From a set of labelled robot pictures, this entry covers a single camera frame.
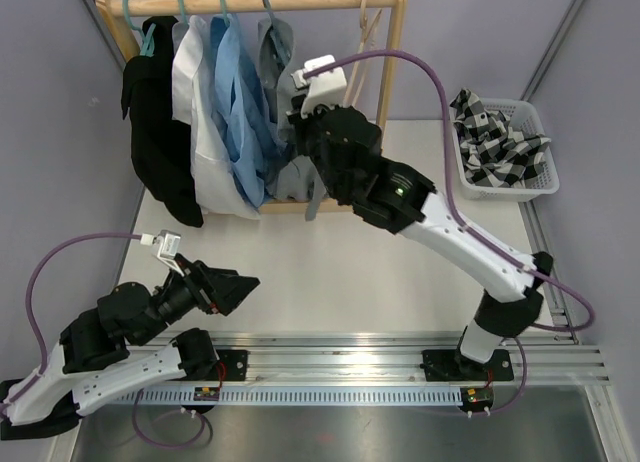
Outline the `grey shirt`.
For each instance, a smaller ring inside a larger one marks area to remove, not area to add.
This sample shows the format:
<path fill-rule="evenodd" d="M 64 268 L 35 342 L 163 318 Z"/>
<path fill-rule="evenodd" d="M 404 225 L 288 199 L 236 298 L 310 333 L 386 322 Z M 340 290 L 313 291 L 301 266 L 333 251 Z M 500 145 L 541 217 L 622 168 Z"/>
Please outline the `grey shirt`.
<path fill-rule="evenodd" d="M 268 175 L 267 191 L 280 202 L 305 203 L 305 219 L 312 221 L 326 188 L 310 158 L 298 153 L 297 136 L 288 120 L 298 94 L 291 74 L 301 66 L 292 27 L 282 19 L 260 20 L 257 74 L 268 103 L 270 128 L 282 152 Z"/>

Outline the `wooden hanger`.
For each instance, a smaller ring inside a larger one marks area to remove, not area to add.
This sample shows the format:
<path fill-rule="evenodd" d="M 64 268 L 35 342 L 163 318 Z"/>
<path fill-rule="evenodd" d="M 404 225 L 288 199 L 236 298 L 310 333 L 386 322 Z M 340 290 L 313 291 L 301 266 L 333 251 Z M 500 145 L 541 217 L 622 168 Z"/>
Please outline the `wooden hanger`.
<path fill-rule="evenodd" d="M 369 17 L 368 0 L 360 1 L 359 27 L 360 40 L 357 53 L 363 53 L 376 46 L 377 31 L 382 15 L 382 10 L 378 8 L 372 17 Z M 369 63 L 367 61 L 356 61 L 353 63 L 351 76 L 347 84 L 345 97 L 343 99 L 344 106 L 356 106 L 360 98 L 360 94 L 364 87 L 369 71 Z"/>

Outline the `blue-grey hanger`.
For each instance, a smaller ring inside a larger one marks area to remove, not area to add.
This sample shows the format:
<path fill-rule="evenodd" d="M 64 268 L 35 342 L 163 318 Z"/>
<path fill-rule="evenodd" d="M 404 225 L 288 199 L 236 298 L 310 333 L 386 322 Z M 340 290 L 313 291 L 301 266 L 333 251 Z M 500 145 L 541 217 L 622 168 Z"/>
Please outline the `blue-grey hanger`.
<path fill-rule="evenodd" d="M 272 9 L 270 0 L 262 0 L 262 4 L 263 4 L 265 12 L 267 13 L 267 15 L 269 17 L 269 20 L 271 21 L 271 23 L 274 23 L 275 14 L 274 14 L 274 11 Z"/>

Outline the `black white checkered shirt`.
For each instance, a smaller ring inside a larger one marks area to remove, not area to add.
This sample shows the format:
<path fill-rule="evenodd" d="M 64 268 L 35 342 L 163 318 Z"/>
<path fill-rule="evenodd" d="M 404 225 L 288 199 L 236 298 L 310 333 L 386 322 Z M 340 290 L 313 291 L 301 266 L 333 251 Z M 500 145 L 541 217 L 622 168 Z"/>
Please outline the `black white checkered shirt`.
<path fill-rule="evenodd" d="M 450 107 L 455 113 L 453 126 L 468 183 L 513 188 L 542 174 L 549 137 L 539 131 L 516 129 L 510 116 L 487 109 L 467 88 L 460 90 Z"/>

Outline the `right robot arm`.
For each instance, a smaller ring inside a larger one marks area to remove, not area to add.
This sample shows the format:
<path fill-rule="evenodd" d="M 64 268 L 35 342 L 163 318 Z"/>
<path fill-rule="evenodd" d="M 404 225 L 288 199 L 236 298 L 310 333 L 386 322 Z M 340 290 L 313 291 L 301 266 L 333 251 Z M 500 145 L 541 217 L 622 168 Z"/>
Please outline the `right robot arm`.
<path fill-rule="evenodd" d="M 550 254 L 521 253 L 457 221 L 445 196 L 413 167 L 383 156 L 381 129 L 353 107 L 312 106 L 296 95 L 287 113 L 298 152 L 310 158 L 328 196 L 365 223 L 433 250 L 483 288 L 454 353 L 456 371 L 476 378 L 498 345 L 539 318 L 539 291 L 553 267 Z"/>

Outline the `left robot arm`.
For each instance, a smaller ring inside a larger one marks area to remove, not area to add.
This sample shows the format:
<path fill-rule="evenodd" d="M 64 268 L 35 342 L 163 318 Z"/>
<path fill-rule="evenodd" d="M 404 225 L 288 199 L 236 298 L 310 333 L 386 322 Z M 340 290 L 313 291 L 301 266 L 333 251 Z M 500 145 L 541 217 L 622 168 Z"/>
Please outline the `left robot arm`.
<path fill-rule="evenodd" d="M 33 383 L 2 382 L 2 440 L 57 436 L 128 393 L 167 380 L 208 378 L 219 356 L 203 329 L 184 331 L 138 361 L 128 359 L 129 349 L 151 342 L 193 309 L 229 315 L 259 284 L 256 277 L 180 257 L 154 290 L 137 282 L 115 287 L 61 332 Z"/>

